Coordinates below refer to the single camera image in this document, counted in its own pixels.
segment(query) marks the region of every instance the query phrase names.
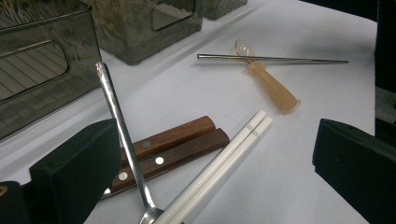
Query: white tabletop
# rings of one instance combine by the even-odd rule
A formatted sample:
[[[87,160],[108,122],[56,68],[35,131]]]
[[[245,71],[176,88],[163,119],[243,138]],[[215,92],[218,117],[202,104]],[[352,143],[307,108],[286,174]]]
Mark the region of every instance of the white tabletop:
[[[230,138],[259,110],[274,123],[186,223],[366,223],[314,171],[320,119],[375,131],[376,23],[295,0],[249,0],[137,66],[102,51],[133,141],[208,115]],[[276,112],[243,63],[197,62],[197,53],[233,54],[237,38],[259,56],[348,60],[348,64],[268,65],[302,104]],[[85,126],[109,119],[95,90],[0,143],[0,181],[30,180],[28,168]],[[162,209],[217,155],[212,153],[148,182]],[[137,223],[136,188],[105,199],[86,223]]]

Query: white chopstick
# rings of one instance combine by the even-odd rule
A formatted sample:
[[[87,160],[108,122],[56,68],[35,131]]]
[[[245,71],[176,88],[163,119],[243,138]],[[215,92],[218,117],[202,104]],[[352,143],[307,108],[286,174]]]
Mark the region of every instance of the white chopstick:
[[[170,224],[182,223],[187,215],[205,198],[207,193],[221,180],[221,178],[231,169],[231,167],[248,151],[257,137],[263,133],[271,124],[272,119],[265,118],[262,123],[247,137],[247,139],[234,151],[234,153],[220,166],[220,168],[205,182],[198,192],[183,205],[181,209],[168,222]]]
[[[155,221],[156,224],[168,224],[169,220],[181,209],[195,192],[212,176],[216,170],[233,154],[237,147],[250,135],[260,122],[265,118],[265,112],[259,111],[253,119],[243,128],[230,144],[183,190],[183,192],[165,209],[163,214]]]

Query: tan plastic handle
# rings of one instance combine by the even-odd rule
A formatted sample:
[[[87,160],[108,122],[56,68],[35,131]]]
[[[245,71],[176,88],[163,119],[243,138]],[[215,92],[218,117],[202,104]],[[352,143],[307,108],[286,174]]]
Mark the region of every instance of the tan plastic handle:
[[[263,63],[250,63],[247,69],[258,78],[271,100],[283,114],[290,114],[299,106],[300,101],[265,70]]]

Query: transparent plastic bin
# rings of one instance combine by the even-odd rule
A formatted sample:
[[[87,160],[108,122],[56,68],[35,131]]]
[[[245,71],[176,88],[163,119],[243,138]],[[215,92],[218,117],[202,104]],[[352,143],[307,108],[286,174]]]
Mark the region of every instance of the transparent plastic bin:
[[[204,15],[210,20],[217,20],[247,3],[248,0],[206,0]]]
[[[91,7],[0,1],[0,139],[99,87]]]
[[[85,0],[101,49],[128,64],[202,28],[204,0]]]

